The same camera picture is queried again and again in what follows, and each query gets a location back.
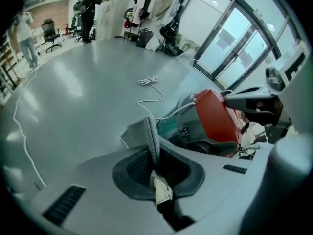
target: jeans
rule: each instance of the jeans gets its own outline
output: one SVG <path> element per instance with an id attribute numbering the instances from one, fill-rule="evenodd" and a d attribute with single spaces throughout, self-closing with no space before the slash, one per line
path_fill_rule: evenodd
<path id="1" fill-rule="evenodd" d="M 35 53 L 35 46 L 34 46 L 33 38 L 29 37 L 23 41 L 20 41 L 20 48 L 24 54 L 24 57 L 26 58 L 26 60 L 29 64 L 29 66 L 31 68 L 34 68 L 38 62 L 38 58 L 37 58 L 36 53 Z"/>
<path id="2" fill-rule="evenodd" d="M 90 43 L 90 31 L 93 26 L 93 18 L 82 18 L 82 38 L 83 41 Z"/>

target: office chair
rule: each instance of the office chair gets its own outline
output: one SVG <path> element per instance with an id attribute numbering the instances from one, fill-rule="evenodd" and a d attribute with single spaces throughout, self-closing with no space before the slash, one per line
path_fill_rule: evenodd
<path id="1" fill-rule="evenodd" d="M 77 26 L 75 26 L 76 23 L 76 17 L 72 18 L 72 23 L 68 23 L 66 24 L 67 28 L 68 28 L 68 34 L 72 34 L 72 37 L 74 37 L 77 34 Z"/>
<path id="2" fill-rule="evenodd" d="M 51 52 L 53 50 L 54 47 L 56 46 L 60 46 L 62 47 L 61 44 L 55 44 L 54 40 L 56 38 L 58 38 L 60 36 L 60 34 L 56 34 L 55 30 L 54 30 L 54 21 L 49 18 L 44 20 L 44 23 L 41 25 L 41 28 L 44 31 L 44 39 L 45 39 L 45 43 L 46 42 L 52 42 L 52 46 L 50 46 L 48 49 L 46 49 L 46 53 L 48 53 L 48 50 L 51 49 Z"/>

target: glass door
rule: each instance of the glass door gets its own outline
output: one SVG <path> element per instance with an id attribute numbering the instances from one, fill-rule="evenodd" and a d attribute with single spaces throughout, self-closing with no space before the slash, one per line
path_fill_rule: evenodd
<path id="1" fill-rule="evenodd" d="M 251 26 L 252 23 L 237 8 L 234 8 L 217 35 L 200 54 L 197 64 L 212 75 L 232 53 L 234 47 L 242 42 L 242 38 Z"/>
<path id="2" fill-rule="evenodd" d="M 195 67 L 221 90 L 233 88 L 257 63 L 268 46 L 255 24 L 233 7 L 199 49 Z"/>
<path id="3" fill-rule="evenodd" d="M 247 73 L 252 64 L 265 52 L 267 44 L 256 30 L 247 44 L 238 52 L 231 62 L 220 72 L 216 80 L 222 88 L 231 87 L 240 77 Z"/>

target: door handle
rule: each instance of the door handle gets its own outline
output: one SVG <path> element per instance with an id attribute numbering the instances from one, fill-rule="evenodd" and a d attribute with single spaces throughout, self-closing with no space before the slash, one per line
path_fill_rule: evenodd
<path id="1" fill-rule="evenodd" d="M 236 52 L 232 51 L 234 53 L 235 59 L 233 61 L 233 63 L 235 63 L 237 61 L 237 57 L 239 56 Z"/>

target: grey floor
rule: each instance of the grey floor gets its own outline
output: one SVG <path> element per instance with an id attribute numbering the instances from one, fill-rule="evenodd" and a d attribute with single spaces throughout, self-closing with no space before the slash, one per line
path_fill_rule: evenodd
<path id="1" fill-rule="evenodd" d="M 79 163 L 121 149 L 120 135 L 147 112 L 136 102 L 158 99 L 139 79 L 158 75 L 162 102 L 146 103 L 155 117 L 170 111 L 190 91 L 218 90 L 192 67 L 121 40 L 76 47 L 43 64 L 22 96 L 17 120 L 27 149 L 47 184 Z M 39 179 L 23 150 L 23 138 L 12 117 L 26 80 L 15 90 L 0 116 L 1 166 L 14 191 L 31 199 Z"/>

